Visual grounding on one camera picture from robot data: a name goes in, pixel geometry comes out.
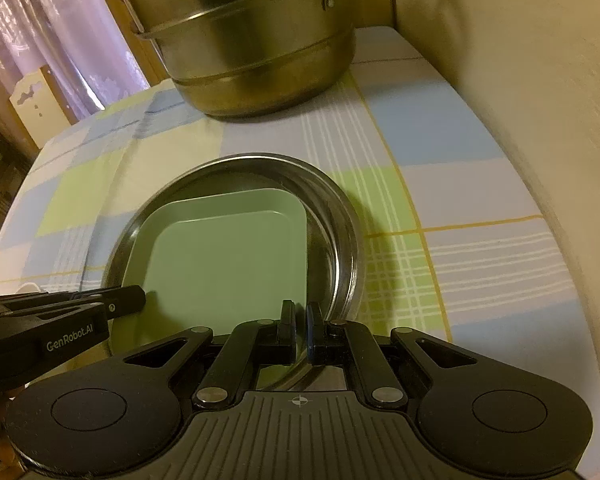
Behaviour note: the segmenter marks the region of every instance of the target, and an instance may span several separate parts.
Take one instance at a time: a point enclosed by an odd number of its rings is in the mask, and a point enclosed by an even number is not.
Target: curtain
[[[149,86],[104,0],[0,0],[0,130],[11,140],[27,134],[4,98],[44,64],[78,119]]]

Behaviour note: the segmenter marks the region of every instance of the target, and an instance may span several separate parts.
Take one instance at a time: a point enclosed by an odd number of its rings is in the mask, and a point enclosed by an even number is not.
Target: table
[[[0,232],[0,294],[100,286],[118,235],[166,183],[240,152],[301,158],[351,197],[365,235],[358,320],[412,326],[579,393],[600,480],[600,375],[582,306],[542,213],[469,107],[393,29],[357,31],[350,70],[311,101],[223,123],[170,81],[52,139]]]

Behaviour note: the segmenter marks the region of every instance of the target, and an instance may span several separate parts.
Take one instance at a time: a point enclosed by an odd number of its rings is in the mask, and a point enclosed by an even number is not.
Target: green tray
[[[171,202],[142,224],[123,285],[140,285],[140,314],[114,320],[113,353],[193,326],[230,333],[306,301],[306,212],[282,189]]]

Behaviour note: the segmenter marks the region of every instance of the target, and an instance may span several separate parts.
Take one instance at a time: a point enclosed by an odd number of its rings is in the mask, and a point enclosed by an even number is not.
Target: stainless steel pot
[[[124,0],[191,104],[271,112],[328,88],[354,54],[349,0]]]
[[[159,207],[176,200],[261,187],[296,195],[307,212],[307,302],[317,301],[325,319],[355,318],[364,286],[362,229],[349,199],[310,164],[273,153],[245,153],[213,160],[171,182],[131,219],[107,263],[103,286],[122,284],[126,263],[142,223]],[[299,328],[304,326],[300,320]],[[302,388],[320,368],[298,362],[271,388]]]

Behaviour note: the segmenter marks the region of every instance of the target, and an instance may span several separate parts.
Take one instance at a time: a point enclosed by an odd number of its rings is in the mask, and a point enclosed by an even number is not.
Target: silver bolt
[[[398,402],[404,397],[404,394],[398,388],[382,386],[382,388],[373,390],[371,396],[378,402]]]
[[[202,388],[196,397],[202,402],[221,402],[227,398],[228,393],[224,388],[218,388],[217,386],[209,386],[208,388]]]

